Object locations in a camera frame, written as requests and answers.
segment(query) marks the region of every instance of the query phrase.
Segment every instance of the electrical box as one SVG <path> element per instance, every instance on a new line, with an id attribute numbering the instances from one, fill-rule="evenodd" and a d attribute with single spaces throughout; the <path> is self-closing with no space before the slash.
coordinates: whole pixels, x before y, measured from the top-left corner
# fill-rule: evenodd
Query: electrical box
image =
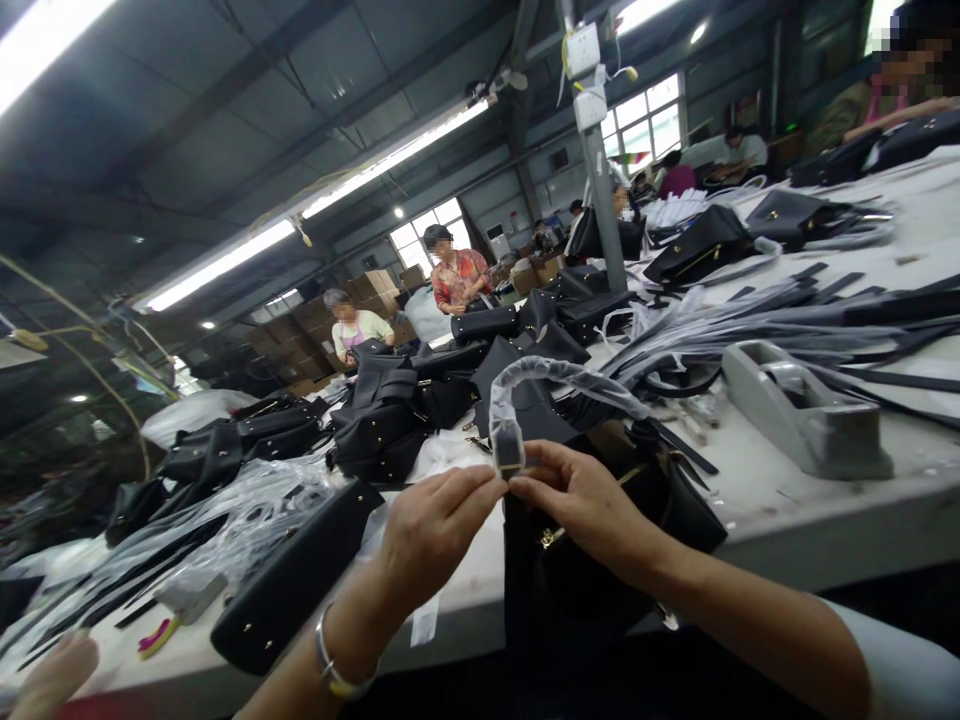
<path id="1" fill-rule="evenodd" d="M 567 72 L 571 80 L 593 73 L 600 64 L 600 39 L 597 24 L 590 23 L 567 38 Z"/>
<path id="2" fill-rule="evenodd" d="M 573 99 L 573 113 L 577 117 L 577 130 L 580 132 L 602 123 L 607 117 L 607 97 L 603 85 L 577 93 Z"/>

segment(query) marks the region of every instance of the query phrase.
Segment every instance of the gray hair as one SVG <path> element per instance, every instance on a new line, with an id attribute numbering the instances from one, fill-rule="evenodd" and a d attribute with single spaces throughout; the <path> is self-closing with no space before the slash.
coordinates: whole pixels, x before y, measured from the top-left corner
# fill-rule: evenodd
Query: gray hair
<path id="1" fill-rule="evenodd" d="M 350 300 L 350 296 L 339 288 L 327 290 L 323 294 L 323 304 L 327 306 L 327 310 L 333 310 L 337 307 L 337 305 L 350 302 L 352 302 Z"/>

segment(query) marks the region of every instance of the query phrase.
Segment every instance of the hand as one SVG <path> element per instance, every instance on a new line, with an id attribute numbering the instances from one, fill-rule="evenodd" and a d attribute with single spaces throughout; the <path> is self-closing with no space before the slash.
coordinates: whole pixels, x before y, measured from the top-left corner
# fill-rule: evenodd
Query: hand
<path id="1" fill-rule="evenodd" d="M 17 708 L 32 716 L 55 716 L 97 669 L 97 644 L 87 630 L 65 635 L 27 676 L 20 690 Z"/>
<path id="2" fill-rule="evenodd" d="M 543 510 L 583 550 L 635 587 L 678 543 L 647 520 L 596 458 L 563 445 L 524 443 L 540 464 L 510 480 L 510 491 Z"/>
<path id="3" fill-rule="evenodd" d="M 447 584 L 507 490 L 493 468 L 478 465 L 434 475 L 397 496 L 371 564 L 401 618 Z"/>

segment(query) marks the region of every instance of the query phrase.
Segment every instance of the white shirt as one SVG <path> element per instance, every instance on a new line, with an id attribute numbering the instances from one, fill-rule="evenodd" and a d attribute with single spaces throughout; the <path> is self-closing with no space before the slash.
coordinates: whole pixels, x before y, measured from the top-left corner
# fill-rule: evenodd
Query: white shirt
<path id="1" fill-rule="evenodd" d="M 740 147 L 727 148 L 727 150 L 725 165 L 739 165 L 748 157 L 753 158 L 750 167 L 767 164 L 767 144 L 759 135 L 744 135 Z"/>

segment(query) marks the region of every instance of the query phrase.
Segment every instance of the window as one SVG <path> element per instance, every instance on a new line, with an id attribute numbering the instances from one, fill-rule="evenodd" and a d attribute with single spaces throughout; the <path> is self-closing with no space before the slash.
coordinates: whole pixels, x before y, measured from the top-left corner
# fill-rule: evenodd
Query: window
<path id="1" fill-rule="evenodd" d="M 903 5 L 904 0 L 873 0 L 870 9 L 870 24 L 867 26 L 867 46 L 864 55 L 880 52 L 884 41 L 890 40 L 890 18 L 893 11 Z"/>
<path id="2" fill-rule="evenodd" d="M 427 249 L 420 241 L 423 233 L 431 225 L 445 225 L 450 234 L 453 235 L 453 246 L 457 250 L 467 250 L 470 248 L 470 237 L 467 235 L 467 226 L 463 222 L 460 212 L 460 203 L 456 198 L 451 198 L 443 205 L 435 207 L 429 212 L 425 212 L 412 222 L 401 225 L 390 233 L 390 242 L 393 243 L 393 249 L 400 256 L 403 267 L 411 268 L 419 265 L 423 274 L 427 277 L 433 271 L 433 257 L 427 253 Z"/>
<path id="3" fill-rule="evenodd" d="M 621 167 L 633 176 L 680 147 L 680 76 L 671 75 L 646 91 L 620 103 L 607 113 L 600 125 L 607 157 L 626 155 Z M 629 162 L 634 153 L 647 153 L 637 162 Z"/>

